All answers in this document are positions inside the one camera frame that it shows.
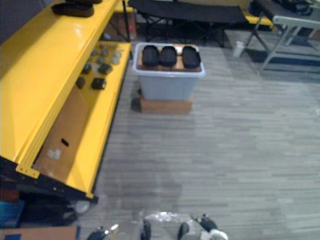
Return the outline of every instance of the shelf bracket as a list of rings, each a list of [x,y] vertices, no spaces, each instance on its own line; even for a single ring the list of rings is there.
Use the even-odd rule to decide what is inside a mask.
[[[34,179],[37,179],[39,177],[39,174],[40,174],[39,171],[37,171],[37,170],[35,170],[33,168],[30,168],[30,167],[23,166],[21,164],[18,164],[16,166],[15,170],[18,173],[27,175],[28,177],[31,177],[31,178],[34,178]]]

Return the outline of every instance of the white wheel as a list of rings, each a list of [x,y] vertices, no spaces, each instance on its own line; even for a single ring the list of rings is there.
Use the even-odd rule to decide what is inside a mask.
[[[79,200],[76,202],[74,209],[78,214],[84,214],[85,212],[87,212],[89,210],[89,208],[90,208],[89,201]]]

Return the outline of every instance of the wooden block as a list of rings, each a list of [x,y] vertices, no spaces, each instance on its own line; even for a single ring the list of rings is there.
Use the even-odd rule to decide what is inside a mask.
[[[192,46],[195,47],[194,45],[185,45],[185,44],[174,44],[173,45],[176,49],[177,49],[177,58],[176,58],[176,64],[173,67],[167,67],[167,66],[154,66],[154,67],[148,67],[143,65],[142,63],[142,51],[139,53],[139,58],[138,58],[138,64],[137,64],[137,68],[140,70],[145,70],[145,71],[165,71],[165,72],[201,72],[201,68],[197,67],[197,68],[185,68],[184,63],[182,61],[182,49],[184,46]]]
[[[34,169],[61,182],[68,178],[89,112],[80,90],[73,87],[43,143]]]
[[[192,108],[193,99],[189,100],[146,100],[140,97],[142,113],[149,114],[188,114]]]

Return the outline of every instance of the yellow metal shelving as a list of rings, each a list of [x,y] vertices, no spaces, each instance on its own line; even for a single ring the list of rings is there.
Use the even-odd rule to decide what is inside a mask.
[[[91,111],[71,171],[65,182],[68,186],[85,192],[88,198],[93,197],[92,187],[131,50],[130,43],[104,42],[103,44],[107,45],[108,49],[114,48],[114,51],[122,52],[122,56],[120,63],[112,65],[113,70],[106,76],[107,83],[104,90],[92,89],[91,82],[86,82],[81,90]],[[84,77],[92,80],[93,72],[91,71],[90,75]]]
[[[47,7],[1,46],[0,155],[18,172],[38,177],[31,165],[117,4],[88,18]]]
[[[84,86],[86,90],[81,90],[88,104],[92,104],[67,180],[56,181],[32,166],[119,3],[120,0],[104,0],[94,4],[94,15],[88,18],[58,16],[49,6],[1,45],[1,174],[38,188],[48,187],[60,195],[68,191],[71,197],[97,200],[92,188],[117,105],[130,43],[105,42],[122,52],[120,63],[113,65],[107,75],[104,90],[93,93],[89,83]]]

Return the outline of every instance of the black bag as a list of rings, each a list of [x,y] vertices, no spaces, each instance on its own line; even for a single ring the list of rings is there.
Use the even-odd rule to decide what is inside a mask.
[[[302,16],[311,15],[313,9],[310,7],[310,3],[306,0],[273,0],[280,4],[285,9],[288,9],[296,14]]]

